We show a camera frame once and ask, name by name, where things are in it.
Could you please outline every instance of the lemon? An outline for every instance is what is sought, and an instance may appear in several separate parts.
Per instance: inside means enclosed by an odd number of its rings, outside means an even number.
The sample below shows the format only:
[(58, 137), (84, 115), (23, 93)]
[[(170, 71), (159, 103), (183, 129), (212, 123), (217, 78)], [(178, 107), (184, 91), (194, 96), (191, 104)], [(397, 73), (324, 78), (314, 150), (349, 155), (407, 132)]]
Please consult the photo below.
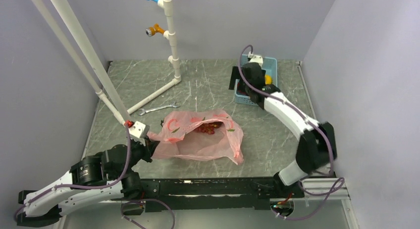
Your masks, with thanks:
[(268, 74), (265, 75), (265, 84), (272, 84), (273, 79)]

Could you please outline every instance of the pink plastic bag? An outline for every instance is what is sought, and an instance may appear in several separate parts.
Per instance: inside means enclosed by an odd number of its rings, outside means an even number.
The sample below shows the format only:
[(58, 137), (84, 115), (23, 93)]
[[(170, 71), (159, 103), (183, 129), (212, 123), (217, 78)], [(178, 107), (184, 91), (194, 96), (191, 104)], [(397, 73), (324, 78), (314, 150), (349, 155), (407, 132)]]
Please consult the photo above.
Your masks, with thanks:
[[(214, 134), (194, 131), (204, 123), (222, 122)], [(149, 132), (151, 140), (160, 141), (153, 159), (178, 157), (189, 160), (209, 161), (228, 157), (235, 164), (244, 161), (241, 127), (223, 110), (203, 113), (171, 112), (165, 117), (159, 134)]]

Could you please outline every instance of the metal wrench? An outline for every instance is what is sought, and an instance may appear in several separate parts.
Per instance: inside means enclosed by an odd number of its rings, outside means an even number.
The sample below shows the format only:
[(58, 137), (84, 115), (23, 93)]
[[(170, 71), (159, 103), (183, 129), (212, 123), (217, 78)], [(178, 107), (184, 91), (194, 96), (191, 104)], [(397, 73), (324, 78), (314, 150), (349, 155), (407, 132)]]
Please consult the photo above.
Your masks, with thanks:
[(171, 104), (168, 104), (168, 105), (162, 105), (162, 106), (155, 107), (155, 108), (152, 108), (152, 109), (147, 109), (147, 110), (146, 109), (139, 109), (140, 110), (139, 115), (143, 116), (146, 113), (153, 112), (153, 111), (156, 111), (156, 110), (166, 109), (166, 108), (176, 108), (177, 109), (180, 106), (177, 106), (176, 103), (177, 103), (177, 101), (175, 101)]

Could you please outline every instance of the purple cable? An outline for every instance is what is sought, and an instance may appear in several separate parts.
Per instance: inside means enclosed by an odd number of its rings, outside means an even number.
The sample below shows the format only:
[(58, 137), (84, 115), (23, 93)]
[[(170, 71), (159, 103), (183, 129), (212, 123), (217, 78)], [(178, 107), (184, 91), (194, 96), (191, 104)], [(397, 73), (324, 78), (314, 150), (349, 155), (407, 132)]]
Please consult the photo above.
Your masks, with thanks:
[(150, 199), (141, 199), (139, 202), (138, 201), (129, 201), (129, 202), (127, 202), (127, 203), (124, 203), (123, 205), (121, 205), (121, 216), (122, 216), (122, 218), (124, 218), (125, 220), (127, 220), (127, 221), (129, 221), (129, 222), (131, 222), (131, 223), (133, 223), (134, 225), (136, 225), (136, 226), (138, 226), (138, 227), (140, 227), (141, 229), (146, 229), (144, 226), (142, 226), (142, 225), (140, 225), (138, 222), (136, 222), (135, 220), (131, 220), (129, 217), (127, 217), (126, 215), (124, 215), (124, 212), (123, 212), (123, 209), (124, 209), (124, 206), (125, 205), (127, 205), (127, 204), (138, 204), (138, 205), (143, 205), (143, 203), (142, 202), (147, 202), (147, 201), (151, 201), (151, 202), (158, 202), (158, 203), (160, 203), (160, 204), (162, 204), (164, 207), (166, 207), (167, 208), (167, 210), (171, 213), (171, 215), (172, 215), (172, 226), (171, 226), (171, 229), (174, 229), (174, 227), (175, 227), (175, 213), (173, 212), (173, 210), (167, 205), (167, 204), (165, 204), (164, 202), (162, 202), (162, 201), (160, 201), (160, 200), (157, 200), (157, 199), (152, 199), (152, 198), (150, 198)]
[[(285, 104), (285, 105), (287, 105), (288, 107), (290, 107), (291, 109), (293, 109), (304, 121), (306, 120), (306, 117), (305, 117), (305, 115), (297, 108), (297, 107), (295, 107), (293, 104), (291, 104), (291, 103), (289, 103), (289, 102), (285, 102), (284, 100), (282, 100), (282, 99), (280, 99), (280, 98), (278, 98), (278, 97), (276, 97), (276, 96), (273, 96), (273, 95), (271, 95), (271, 94), (268, 94), (268, 93), (265, 93), (265, 92), (263, 92), (263, 91), (261, 91), (261, 90), (259, 90), (259, 89), (257, 89), (257, 88), (255, 88), (254, 86), (252, 86), (247, 80), (246, 80), (246, 78), (245, 78), (245, 76), (244, 76), (244, 73), (242, 72), (242, 68), (241, 68), (241, 57), (242, 57), (242, 55), (243, 55), (243, 53), (245, 52), (245, 50), (248, 48), (248, 47), (250, 47), (251, 48), (251, 53), (253, 53), (254, 52), (254, 47), (252, 46), (252, 45), (247, 45), (243, 50), (242, 50), (242, 52), (241, 52), (241, 55), (239, 56), (239, 59), (238, 59), (238, 69), (239, 69), (239, 74), (241, 75), (241, 78), (242, 78), (242, 80), (245, 82), (245, 84), (246, 85), (248, 85), (248, 87), (250, 87), (252, 90), (254, 90), (255, 92), (257, 92), (257, 93), (259, 93), (259, 94), (261, 94), (261, 95), (263, 95), (263, 96), (266, 96), (266, 97), (269, 97), (269, 98), (272, 98), (272, 99), (275, 99), (275, 100), (277, 100), (277, 101), (279, 101), (279, 102), (281, 102), (281, 103), (283, 103), (283, 104)], [(326, 143), (326, 145), (327, 145), (327, 149), (328, 149), (328, 156), (329, 156), (329, 163), (330, 163), (330, 165), (331, 165), (331, 168), (330, 168), (330, 170), (329, 170), (329, 173), (327, 174), (327, 176), (331, 176), (331, 175), (333, 175), (333, 173), (334, 173), (334, 166), (333, 166), (333, 161), (334, 161), (334, 157), (333, 157), (333, 154), (332, 154), (332, 147), (331, 147), (331, 143), (329, 142), (329, 140), (328, 140), (328, 137), (325, 135), (325, 133), (319, 128), (319, 127), (317, 127), (315, 124), (313, 124), (312, 122), (310, 122), (310, 121), (308, 121), (308, 124), (312, 127), (312, 128), (314, 128), (321, 136), (322, 136), (322, 138), (324, 139), (324, 141), (325, 141), (325, 143)], [(326, 200), (327, 200), (327, 198), (330, 196), (330, 194), (331, 193), (333, 193), (333, 192), (335, 192), (335, 191), (337, 191), (338, 189), (340, 189), (343, 185), (344, 185), (344, 178), (342, 178), (342, 177), (340, 177), (340, 178), (338, 178), (337, 179), (337, 181), (335, 181), (334, 182), (334, 184), (332, 185), (332, 187), (330, 188), (330, 190), (327, 192), (327, 193), (319, 193), (319, 194), (315, 194), (315, 193), (311, 193), (311, 192), (308, 192), (308, 191), (306, 191), (304, 188), (303, 188), (303, 186), (302, 186), (302, 182), (299, 182), (298, 183), (298, 185), (299, 185), (299, 187), (305, 192), (305, 193), (307, 193), (307, 194), (309, 194), (309, 195), (312, 195), (312, 196), (324, 196), (324, 195), (326, 195), (326, 197), (325, 197), (325, 199), (321, 202), (321, 204), (318, 206), (318, 208), (315, 210), (315, 211), (313, 211), (311, 214), (309, 214), (309, 215), (307, 215), (307, 216), (305, 216), (305, 217), (302, 217), (302, 218), (292, 218), (292, 219), (290, 219), (290, 218), (287, 218), (287, 220), (293, 220), (293, 221), (298, 221), (298, 220), (304, 220), (304, 219), (307, 219), (307, 218), (310, 218), (310, 217), (312, 217), (315, 213), (317, 213), (319, 210), (320, 210), (320, 208), (324, 205), (324, 203), (326, 202)], [(338, 186), (338, 187), (336, 187), (335, 188), (335, 185), (337, 185), (337, 183), (338, 182), (340, 182), (341, 181), (341, 184)]]
[[(34, 198), (30, 199), (27, 203), (31, 204), (33, 202), (35, 202), (36, 200), (38, 200), (39, 198), (41, 198), (42, 196), (46, 195), (47, 193), (51, 192), (51, 190), (53, 188), (58, 189), (58, 188), (62, 188), (62, 187), (72, 187), (72, 188), (77, 188), (77, 189), (104, 189), (104, 188), (108, 188), (108, 187), (112, 187), (114, 185), (116, 185), (118, 182), (120, 182), (122, 180), (122, 178), (124, 177), (125, 173), (127, 172), (128, 169), (128, 163), (130, 162), (130, 157), (131, 157), (131, 138), (130, 138), (130, 131), (128, 129), (127, 126), (125, 126), (125, 130), (127, 132), (127, 158), (125, 160), (125, 166), (124, 169), (121, 173), (121, 175), (118, 177), (117, 180), (115, 180), (114, 182), (107, 184), (107, 185), (103, 185), (103, 186), (82, 186), (82, 185), (75, 185), (75, 184), (59, 184), (56, 185), (54, 187), (51, 187), (47, 190), (45, 190), (44, 192), (38, 194), (37, 196), (35, 196)], [(17, 215), (19, 214), (19, 212), (21, 210), (23, 210), (23, 208), (25, 208), (26, 204), (23, 204), (22, 206), (19, 207), (18, 210), (16, 210), (16, 212), (14, 213), (14, 220), (17, 220)]]

